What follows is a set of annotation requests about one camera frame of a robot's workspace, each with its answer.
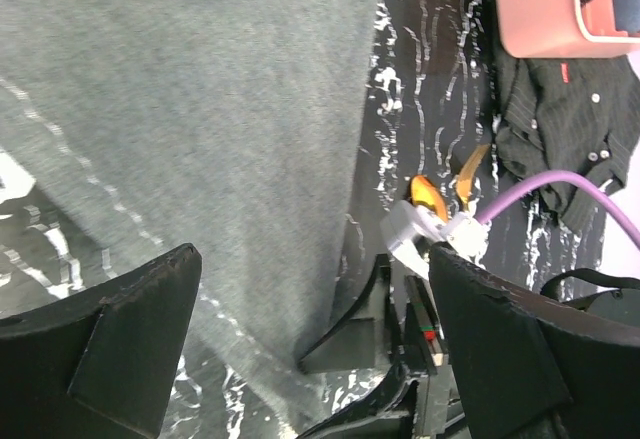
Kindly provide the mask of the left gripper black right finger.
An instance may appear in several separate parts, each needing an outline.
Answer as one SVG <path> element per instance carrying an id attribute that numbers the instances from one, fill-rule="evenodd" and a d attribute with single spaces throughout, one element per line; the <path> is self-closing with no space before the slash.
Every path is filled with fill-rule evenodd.
<path id="1" fill-rule="evenodd" d="M 639 282 L 589 269 L 605 287 L 558 301 L 440 243 L 429 282 L 474 438 L 636 438 L 639 435 Z"/>

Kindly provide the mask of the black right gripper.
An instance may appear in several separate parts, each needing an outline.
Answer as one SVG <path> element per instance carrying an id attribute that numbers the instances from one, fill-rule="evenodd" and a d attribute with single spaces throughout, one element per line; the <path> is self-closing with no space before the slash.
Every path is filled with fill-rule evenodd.
<path id="1" fill-rule="evenodd" d="M 393 364 L 368 395 L 351 402 L 299 438 L 458 438 L 466 420 L 449 348 L 429 284 L 404 279 L 407 366 Z M 371 275 L 347 312 L 298 361 L 306 374 L 384 369 L 390 364 L 387 312 L 391 265 L 376 256 Z"/>

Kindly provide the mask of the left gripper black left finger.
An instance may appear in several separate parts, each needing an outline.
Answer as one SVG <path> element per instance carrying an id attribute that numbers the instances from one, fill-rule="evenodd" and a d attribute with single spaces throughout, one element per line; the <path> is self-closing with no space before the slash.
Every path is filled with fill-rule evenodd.
<path id="1" fill-rule="evenodd" d="M 2 437 L 158 437 L 201 272 L 200 253 L 183 244 L 2 319 Z"/>

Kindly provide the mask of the gold spoon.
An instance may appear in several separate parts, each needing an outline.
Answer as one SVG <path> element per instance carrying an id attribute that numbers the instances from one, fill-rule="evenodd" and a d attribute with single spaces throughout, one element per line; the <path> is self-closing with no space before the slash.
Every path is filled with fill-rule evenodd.
<path id="1" fill-rule="evenodd" d="M 416 175 L 410 181 L 409 195 L 414 206 L 424 206 L 434 212 L 443 222 L 449 221 L 446 203 L 438 189 L 423 175 Z"/>

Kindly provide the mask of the gold fork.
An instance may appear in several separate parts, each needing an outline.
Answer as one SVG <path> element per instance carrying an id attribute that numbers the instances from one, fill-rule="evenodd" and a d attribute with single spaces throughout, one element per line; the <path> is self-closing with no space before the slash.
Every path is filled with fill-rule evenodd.
<path id="1" fill-rule="evenodd" d="M 490 144 L 479 144 L 466 160 L 458 174 L 455 191 L 462 209 L 465 212 L 469 210 L 469 202 L 472 196 L 476 171 L 490 149 Z"/>

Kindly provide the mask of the grey cloth napkin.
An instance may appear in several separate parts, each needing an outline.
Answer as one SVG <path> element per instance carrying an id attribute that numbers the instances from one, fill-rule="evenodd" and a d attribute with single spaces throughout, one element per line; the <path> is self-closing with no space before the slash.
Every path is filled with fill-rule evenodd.
<path id="1" fill-rule="evenodd" d="M 1 0 L 1 146 L 128 270 L 190 242 L 191 334 L 281 418 L 328 325 L 378 0 Z"/>

